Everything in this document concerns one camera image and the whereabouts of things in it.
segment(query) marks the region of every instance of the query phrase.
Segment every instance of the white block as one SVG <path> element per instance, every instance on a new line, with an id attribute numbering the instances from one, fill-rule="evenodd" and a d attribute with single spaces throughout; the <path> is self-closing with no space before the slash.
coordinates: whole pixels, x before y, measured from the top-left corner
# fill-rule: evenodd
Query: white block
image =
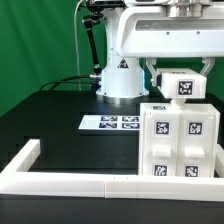
<path id="1" fill-rule="evenodd" d="M 170 104 L 141 104 L 139 174 L 176 173 L 179 114 Z"/>
<path id="2" fill-rule="evenodd" d="M 200 147 L 186 147 L 184 154 L 187 158 L 205 158 L 205 152 Z"/>
<path id="3" fill-rule="evenodd" d="M 207 79 L 193 70 L 163 68 L 157 73 L 162 76 L 159 89 L 165 98 L 205 98 Z"/>
<path id="4" fill-rule="evenodd" d="M 208 104 L 141 104 L 139 174 L 213 177 L 219 112 Z"/>
<path id="5" fill-rule="evenodd" d="M 104 197 L 105 175 L 71 173 L 4 173 L 1 194 Z"/>
<path id="6" fill-rule="evenodd" d="M 137 198 L 223 201 L 224 180 L 206 177 L 139 176 Z"/>
<path id="7" fill-rule="evenodd" d="M 5 167 L 2 173 L 26 172 L 40 155 L 40 140 L 31 139 Z"/>
<path id="8" fill-rule="evenodd" d="M 216 146 L 215 170 L 220 178 L 224 178 L 224 150 L 221 145 Z"/>
<path id="9" fill-rule="evenodd" d="M 107 175 L 105 181 L 106 198 L 136 198 L 137 177 L 135 175 Z"/>
<path id="10" fill-rule="evenodd" d="M 171 157 L 171 149 L 166 145 L 155 145 L 152 147 L 152 155 L 154 157 Z"/>

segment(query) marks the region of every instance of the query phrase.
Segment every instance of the black table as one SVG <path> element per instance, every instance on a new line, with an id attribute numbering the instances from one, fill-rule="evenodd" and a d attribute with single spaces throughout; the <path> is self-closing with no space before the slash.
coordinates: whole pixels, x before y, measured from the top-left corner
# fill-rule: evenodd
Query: black table
<path id="1" fill-rule="evenodd" d="M 147 102 L 168 102 L 159 94 Z M 224 103 L 218 142 L 224 146 Z M 0 170 L 31 138 L 41 155 L 31 171 L 137 174 L 138 131 L 78 130 L 84 115 L 139 115 L 139 104 L 99 102 L 91 92 L 36 92 L 0 118 Z M 0 224 L 223 223 L 224 203 L 0 195 Z"/>

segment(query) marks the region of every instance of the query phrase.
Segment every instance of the green wall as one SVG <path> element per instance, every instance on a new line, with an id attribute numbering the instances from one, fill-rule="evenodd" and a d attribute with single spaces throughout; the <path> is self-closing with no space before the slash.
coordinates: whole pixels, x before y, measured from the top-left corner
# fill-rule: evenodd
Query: green wall
<path id="1" fill-rule="evenodd" d="M 0 116 L 43 84 L 77 74 L 73 13 L 75 0 L 0 0 Z M 81 74 L 92 72 L 92 58 L 78 14 Z M 99 60 L 105 65 L 103 25 L 94 28 Z M 224 59 L 208 76 L 208 92 L 224 100 Z M 200 59 L 160 59 L 158 67 L 200 71 Z"/>

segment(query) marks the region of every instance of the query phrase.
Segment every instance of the black cable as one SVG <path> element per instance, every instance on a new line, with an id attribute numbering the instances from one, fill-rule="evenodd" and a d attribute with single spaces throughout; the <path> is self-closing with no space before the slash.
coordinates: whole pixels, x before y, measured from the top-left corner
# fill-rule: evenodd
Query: black cable
<path id="1" fill-rule="evenodd" d="M 79 84 L 90 85 L 90 83 L 88 83 L 88 82 L 56 81 L 56 82 L 48 82 L 48 83 L 44 84 L 43 86 L 41 86 L 41 88 L 39 89 L 39 91 L 42 91 L 43 88 L 46 87 L 46 86 L 49 86 L 49 85 L 52 85 L 52 84 L 58 84 L 58 85 L 60 85 L 60 84 L 62 84 L 62 83 L 67 83 L 67 84 L 77 84 L 77 85 L 79 85 Z"/>
<path id="2" fill-rule="evenodd" d="M 74 80 L 74 79 L 84 79 L 84 78 L 89 78 L 89 75 L 71 76 L 71 77 L 62 79 L 59 82 L 70 81 L 70 80 Z M 55 84 L 49 90 L 54 90 L 60 84 L 61 83 L 55 82 Z"/>

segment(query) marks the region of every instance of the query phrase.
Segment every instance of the white border frame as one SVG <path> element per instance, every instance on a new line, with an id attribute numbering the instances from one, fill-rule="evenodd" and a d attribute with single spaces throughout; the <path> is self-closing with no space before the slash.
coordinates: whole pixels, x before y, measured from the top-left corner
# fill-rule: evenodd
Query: white border frame
<path id="1" fill-rule="evenodd" d="M 224 202 L 224 151 L 220 145 L 216 171 L 221 178 L 27 172 L 39 155 L 40 141 L 30 140 L 1 172 L 0 194 Z"/>

